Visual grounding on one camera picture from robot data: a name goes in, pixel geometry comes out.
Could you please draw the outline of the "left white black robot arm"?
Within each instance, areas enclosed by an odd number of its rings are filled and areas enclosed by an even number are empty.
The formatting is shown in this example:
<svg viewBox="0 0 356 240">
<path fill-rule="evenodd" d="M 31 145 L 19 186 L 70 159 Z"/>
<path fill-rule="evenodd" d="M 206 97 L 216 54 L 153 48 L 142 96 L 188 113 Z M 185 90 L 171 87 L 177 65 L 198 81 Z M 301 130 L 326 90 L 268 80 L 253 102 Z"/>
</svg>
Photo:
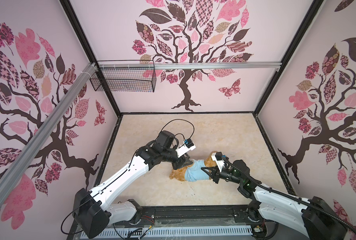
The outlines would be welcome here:
<svg viewBox="0 0 356 240">
<path fill-rule="evenodd" d="M 186 139 L 181 145 L 173 145 L 175 140 L 174 134 L 161 131 L 155 140 L 137 149 L 132 159 L 105 182 L 76 193 L 71 215 L 89 239 L 97 237 L 109 225 L 140 220 L 142 207 L 135 200 L 113 203 L 136 179 L 161 162 L 171 163 L 174 170 L 193 163 L 188 155 L 196 147 L 193 141 Z"/>
</svg>

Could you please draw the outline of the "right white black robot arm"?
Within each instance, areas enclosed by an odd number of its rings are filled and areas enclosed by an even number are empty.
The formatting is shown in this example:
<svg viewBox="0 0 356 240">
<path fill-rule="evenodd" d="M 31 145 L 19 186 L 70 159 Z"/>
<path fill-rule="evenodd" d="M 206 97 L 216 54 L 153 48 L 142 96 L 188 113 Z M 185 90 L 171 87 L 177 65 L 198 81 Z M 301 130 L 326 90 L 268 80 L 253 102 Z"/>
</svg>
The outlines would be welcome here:
<svg viewBox="0 0 356 240">
<path fill-rule="evenodd" d="M 202 167 L 209 177 L 239 185 L 238 191 L 251 199 L 250 218 L 258 217 L 287 226 L 310 240 L 343 240 L 348 227 L 321 198 L 301 198 L 275 190 L 251 177 L 242 160 L 218 161 L 214 167 Z"/>
</svg>

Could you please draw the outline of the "light blue bear hoodie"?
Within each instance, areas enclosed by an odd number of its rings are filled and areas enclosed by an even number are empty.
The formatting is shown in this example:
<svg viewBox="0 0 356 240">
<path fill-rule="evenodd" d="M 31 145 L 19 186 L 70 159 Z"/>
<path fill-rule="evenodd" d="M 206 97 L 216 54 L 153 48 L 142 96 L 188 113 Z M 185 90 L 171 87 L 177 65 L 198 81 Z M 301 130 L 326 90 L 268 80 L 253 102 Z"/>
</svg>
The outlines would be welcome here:
<svg viewBox="0 0 356 240">
<path fill-rule="evenodd" d="M 193 164 L 185 172 L 185 180 L 187 182 L 209 180 L 209 176 L 201 170 L 202 167 L 206 167 L 204 160 L 193 160 Z"/>
</svg>

